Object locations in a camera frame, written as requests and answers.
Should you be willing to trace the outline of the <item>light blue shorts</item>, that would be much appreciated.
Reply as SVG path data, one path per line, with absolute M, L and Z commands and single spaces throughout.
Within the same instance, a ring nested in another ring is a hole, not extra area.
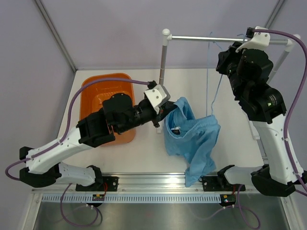
M 185 187 L 190 187 L 202 176 L 216 169 L 211 157 L 221 126 L 214 115 L 196 118 L 185 97 L 179 98 L 176 109 L 164 119 L 165 149 L 170 156 L 186 160 Z

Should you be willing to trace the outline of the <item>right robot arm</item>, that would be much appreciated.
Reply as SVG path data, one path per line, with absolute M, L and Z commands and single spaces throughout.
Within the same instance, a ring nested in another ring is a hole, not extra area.
M 217 184 L 222 190 L 242 184 L 265 196 L 287 197 L 300 180 L 307 181 L 307 172 L 298 162 L 294 169 L 287 154 L 286 107 L 281 93 L 267 84 L 273 63 L 263 50 L 239 49 L 241 45 L 234 42 L 219 53 L 216 71 L 228 77 L 235 100 L 260 136 L 268 163 L 255 168 L 229 165 L 218 172 Z

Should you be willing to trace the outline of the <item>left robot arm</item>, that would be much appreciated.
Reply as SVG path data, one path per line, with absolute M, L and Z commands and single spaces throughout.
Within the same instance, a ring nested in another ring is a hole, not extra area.
M 114 94 L 103 101 L 99 111 L 80 120 L 64 140 L 54 140 L 37 149 L 20 148 L 20 159 L 28 159 L 26 166 L 19 171 L 20 181 L 34 188 L 63 182 L 76 184 L 77 191 L 102 191 L 104 179 L 100 168 L 71 166 L 63 160 L 113 142 L 116 134 L 121 135 L 148 122 L 158 127 L 158 123 L 176 107 L 170 101 L 153 107 L 148 97 L 133 105 L 129 95 Z

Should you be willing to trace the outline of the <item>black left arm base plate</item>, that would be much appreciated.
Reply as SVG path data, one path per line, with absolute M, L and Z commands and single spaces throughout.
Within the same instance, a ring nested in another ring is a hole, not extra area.
M 117 176 L 102 176 L 101 178 L 95 179 L 95 182 L 89 186 L 82 186 L 77 184 L 75 190 L 78 192 L 116 192 L 118 189 Z

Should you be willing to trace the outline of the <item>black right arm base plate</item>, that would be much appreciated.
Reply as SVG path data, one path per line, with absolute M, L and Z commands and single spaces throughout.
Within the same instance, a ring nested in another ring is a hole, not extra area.
M 204 192 L 232 192 L 238 191 L 240 184 L 230 184 L 225 178 L 218 175 L 202 176 L 198 179 Z

